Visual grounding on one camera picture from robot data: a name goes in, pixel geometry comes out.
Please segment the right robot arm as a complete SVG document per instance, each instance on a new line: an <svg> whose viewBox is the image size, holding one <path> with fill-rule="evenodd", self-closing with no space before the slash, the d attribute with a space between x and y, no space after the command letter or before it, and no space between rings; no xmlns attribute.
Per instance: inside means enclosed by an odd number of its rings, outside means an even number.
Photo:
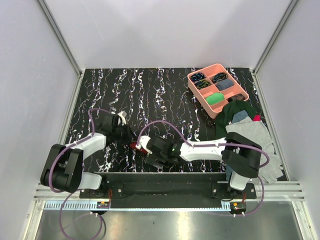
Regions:
<svg viewBox="0 0 320 240"><path fill-rule="evenodd" d="M216 140L181 143L142 135L135 147L145 151L144 161L157 169L163 169L165 164L180 165L197 160L225 162L231 168L227 192L235 199L244 194L250 179L258 177L263 153L260 145L236 132Z"/></svg>

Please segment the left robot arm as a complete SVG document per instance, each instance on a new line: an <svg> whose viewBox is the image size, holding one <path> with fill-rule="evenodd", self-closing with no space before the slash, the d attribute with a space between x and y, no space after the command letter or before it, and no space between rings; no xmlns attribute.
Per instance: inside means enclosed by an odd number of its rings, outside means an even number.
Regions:
<svg viewBox="0 0 320 240"><path fill-rule="evenodd" d="M92 110L88 111L92 132L70 144L54 144L41 173L40 183L54 193L74 193L80 187L90 189L97 198L108 193L108 186L96 173L83 172L83 162L94 153L112 144L130 145L136 138L126 121L127 113L106 112L102 123L95 127Z"/></svg>

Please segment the red cloth napkin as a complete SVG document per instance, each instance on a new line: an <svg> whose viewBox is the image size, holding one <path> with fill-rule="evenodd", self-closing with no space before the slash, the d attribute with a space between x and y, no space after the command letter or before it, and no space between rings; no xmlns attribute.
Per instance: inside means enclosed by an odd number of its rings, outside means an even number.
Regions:
<svg viewBox="0 0 320 240"><path fill-rule="evenodd" d="M136 141L133 141L129 146L130 146L130 148L132 148L133 150L136 150L136 151L138 151L138 152L140 152L140 153L143 153L143 154L145 154L145 155L148 154L148 152L147 152L145 149L143 149L143 148L138 149L138 148L137 148L137 142L136 142Z"/></svg>

